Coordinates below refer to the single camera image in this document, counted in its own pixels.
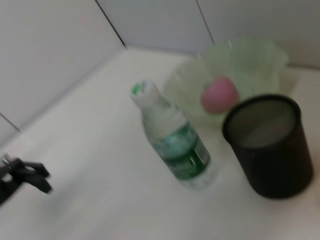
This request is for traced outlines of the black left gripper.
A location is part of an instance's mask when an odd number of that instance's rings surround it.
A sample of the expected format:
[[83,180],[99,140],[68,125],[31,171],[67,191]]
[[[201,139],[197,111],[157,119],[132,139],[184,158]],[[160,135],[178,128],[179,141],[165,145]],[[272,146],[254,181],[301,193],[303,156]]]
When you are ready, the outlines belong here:
[[23,182],[49,194],[53,188],[44,178],[49,176],[50,173],[40,162],[24,162],[21,159],[3,161],[0,164],[0,203],[7,201]]

